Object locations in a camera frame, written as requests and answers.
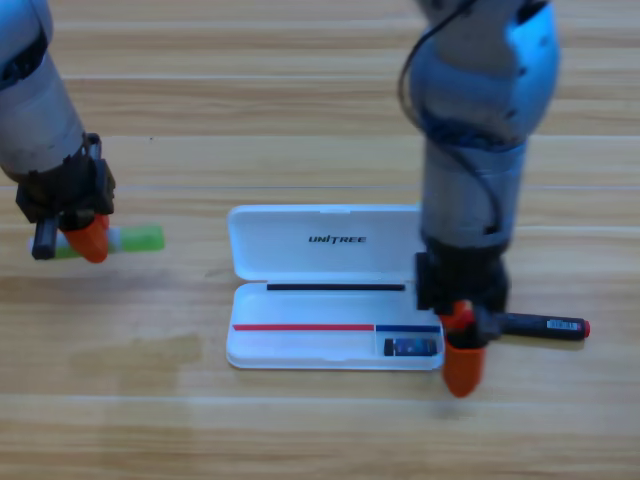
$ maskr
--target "green marker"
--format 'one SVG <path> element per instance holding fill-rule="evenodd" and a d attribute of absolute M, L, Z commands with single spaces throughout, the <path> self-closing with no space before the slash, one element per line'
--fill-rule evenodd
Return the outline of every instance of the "green marker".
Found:
<path fill-rule="evenodd" d="M 164 249 L 164 232 L 157 225 L 144 227 L 110 227 L 107 231 L 109 253 L 157 252 Z M 29 239 L 29 251 L 33 247 L 33 237 Z M 58 232 L 56 236 L 55 259 L 79 258 L 65 238 Z"/>

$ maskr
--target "table surface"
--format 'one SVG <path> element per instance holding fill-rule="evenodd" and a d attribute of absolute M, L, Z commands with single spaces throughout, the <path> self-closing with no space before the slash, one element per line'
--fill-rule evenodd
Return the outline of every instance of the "table surface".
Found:
<path fill-rule="evenodd" d="M 640 478 L 640 4 L 557 0 L 562 79 L 531 141 L 510 309 L 580 349 L 502 340 L 453 401 L 437 373 L 230 367 L 229 209 L 412 203 L 394 82 L 409 0 L 52 0 L 54 59 L 167 248 L 32 261 L 0 185 L 3 478 Z"/>

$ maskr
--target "cable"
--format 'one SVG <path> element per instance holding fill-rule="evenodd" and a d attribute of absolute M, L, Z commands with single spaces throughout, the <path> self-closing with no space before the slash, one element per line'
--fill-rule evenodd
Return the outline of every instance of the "cable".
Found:
<path fill-rule="evenodd" d="M 407 117 L 409 122 L 411 122 L 411 124 L 416 129 L 418 129 L 419 131 L 425 134 L 427 133 L 426 128 L 422 124 L 418 115 L 416 114 L 416 111 L 413 105 L 411 104 L 410 97 L 409 99 L 407 99 L 407 96 L 405 94 L 406 78 L 411 68 L 411 64 L 416 54 L 418 53 L 418 51 L 427 42 L 427 40 L 433 38 L 438 32 L 444 29 L 447 25 L 449 25 L 453 20 L 458 18 L 460 15 L 465 13 L 469 8 L 471 8 L 477 2 L 478 0 L 465 0 L 453 12 L 447 15 L 440 23 L 434 26 L 422 37 L 420 37 L 416 42 L 416 44 L 411 49 L 411 51 L 409 52 L 409 55 L 407 56 L 404 64 L 402 65 L 402 69 L 400 70 L 400 76 L 398 77 L 398 84 L 397 84 L 397 95 L 398 95 L 398 101 L 400 103 L 400 108 L 402 109 L 402 112 Z M 493 224 L 488 226 L 485 229 L 485 233 L 492 234 L 502 230 L 502 208 L 500 206 L 500 201 L 498 200 L 496 193 L 491 188 L 491 185 L 489 185 L 489 182 L 487 182 L 487 180 L 478 173 L 478 171 L 473 166 L 473 164 L 469 162 L 469 160 L 460 152 L 457 152 L 451 148 L 447 148 L 442 144 L 438 144 L 438 146 L 444 152 L 446 152 L 463 170 L 465 170 L 469 175 L 471 175 L 471 177 L 473 177 L 473 179 L 476 182 L 478 182 L 482 190 L 484 190 L 484 192 L 486 193 L 487 198 L 489 199 L 489 203 L 491 204 L 491 209 L 493 210 L 494 218 L 493 218 Z"/>

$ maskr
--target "black stripe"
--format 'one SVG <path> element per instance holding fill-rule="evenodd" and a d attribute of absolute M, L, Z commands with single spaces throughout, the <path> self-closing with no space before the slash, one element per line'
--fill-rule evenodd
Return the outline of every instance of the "black stripe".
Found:
<path fill-rule="evenodd" d="M 355 284 L 355 283 L 268 283 L 267 290 L 364 290 L 384 292 L 404 292 L 402 284 Z"/>

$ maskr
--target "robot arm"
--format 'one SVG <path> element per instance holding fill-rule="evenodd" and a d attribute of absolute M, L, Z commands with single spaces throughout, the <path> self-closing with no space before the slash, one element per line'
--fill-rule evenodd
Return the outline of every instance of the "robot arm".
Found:
<path fill-rule="evenodd" d="M 417 0 L 437 33 L 409 59 L 426 139 L 418 307 L 503 311 L 527 141 L 549 105 L 559 49 L 550 3 Z M 446 27 L 439 27 L 448 22 Z"/>
<path fill-rule="evenodd" d="M 101 262 L 115 182 L 49 55 L 52 34 L 46 0 L 0 2 L 0 168 L 36 224 L 36 259 L 54 256 L 60 229 L 87 260 Z"/>

